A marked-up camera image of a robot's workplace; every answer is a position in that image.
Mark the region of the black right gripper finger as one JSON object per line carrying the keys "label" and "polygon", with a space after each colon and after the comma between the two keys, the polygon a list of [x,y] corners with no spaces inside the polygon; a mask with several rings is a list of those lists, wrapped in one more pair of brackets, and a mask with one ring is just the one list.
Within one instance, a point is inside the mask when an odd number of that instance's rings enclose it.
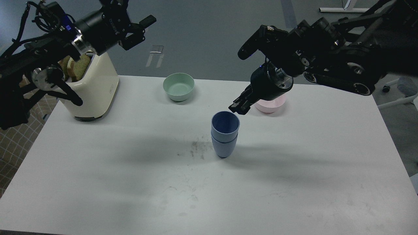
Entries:
{"label": "black right gripper finger", "polygon": [[252,86],[248,85],[239,97],[233,101],[228,109],[232,113],[248,113],[253,105],[252,93]]}
{"label": "black right gripper finger", "polygon": [[239,115],[246,115],[251,106],[258,102],[260,99],[247,99],[247,98],[236,98],[236,113]]}

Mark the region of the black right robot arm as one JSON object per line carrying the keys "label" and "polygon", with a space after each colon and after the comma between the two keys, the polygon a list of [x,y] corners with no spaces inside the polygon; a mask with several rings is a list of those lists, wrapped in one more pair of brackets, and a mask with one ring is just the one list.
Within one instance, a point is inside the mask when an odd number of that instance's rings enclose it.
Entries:
{"label": "black right robot arm", "polygon": [[369,96],[387,74],[417,77],[417,1],[394,0],[382,9],[379,0],[356,18],[312,25],[301,21],[291,31],[261,25],[237,55],[248,59],[256,51],[265,62],[251,75],[250,84],[229,106],[245,115],[259,100],[274,100],[288,92],[294,78]]}

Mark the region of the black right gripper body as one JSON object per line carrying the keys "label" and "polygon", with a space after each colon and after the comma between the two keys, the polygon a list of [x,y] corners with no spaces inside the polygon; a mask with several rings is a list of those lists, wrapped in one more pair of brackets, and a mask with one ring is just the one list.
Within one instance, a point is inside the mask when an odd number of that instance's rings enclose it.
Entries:
{"label": "black right gripper body", "polygon": [[271,101],[284,95],[293,87],[294,78],[276,68],[273,63],[260,65],[250,77],[251,100]]}

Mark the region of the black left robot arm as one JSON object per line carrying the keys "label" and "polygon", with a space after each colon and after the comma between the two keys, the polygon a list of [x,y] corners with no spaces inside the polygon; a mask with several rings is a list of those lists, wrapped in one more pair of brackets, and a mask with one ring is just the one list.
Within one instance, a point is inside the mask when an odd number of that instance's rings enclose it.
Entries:
{"label": "black left robot arm", "polygon": [[119,44],[129,50],[145,40],[157,19],[131,22],[127,0],[101,0],[101,8],[74,21],[57,2],[27,1],[19,33],[1,55],[1,129],[28,123],[30,110],[45,95],[82,106],[82,98],[64,81],[58,64],[79,61],[88,51],[102,55]]}

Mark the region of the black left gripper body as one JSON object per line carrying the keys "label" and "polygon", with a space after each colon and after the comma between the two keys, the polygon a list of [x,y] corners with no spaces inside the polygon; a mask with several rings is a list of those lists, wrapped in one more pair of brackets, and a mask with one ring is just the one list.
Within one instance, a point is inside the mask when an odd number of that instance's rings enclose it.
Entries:
{"label": "black left gripper body", "polygon": [[102,55],[124,39],[130,25],[127,5],[103,5],[75,22],[88,49],[96,55]]}

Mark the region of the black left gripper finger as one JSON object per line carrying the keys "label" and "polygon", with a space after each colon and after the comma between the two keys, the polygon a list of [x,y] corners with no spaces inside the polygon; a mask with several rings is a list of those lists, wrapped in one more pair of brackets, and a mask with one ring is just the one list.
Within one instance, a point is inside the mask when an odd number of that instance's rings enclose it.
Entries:
{"label": "black left gripper finger", "polygon": [[122,9],[127,9],[128,7],[128,0],[100,0],[100,4],[103,7],[120,7]]}
{"label": "black left gripper finger", "polygon": [[142,19],[139,23],[130,23],[126,29],[122,32],[124,37],[119,40],[119,45],[126,51],[130,50],[134,46],[145,41],[145,30],[154,24],[157,19],[153,15],[149,15]]}

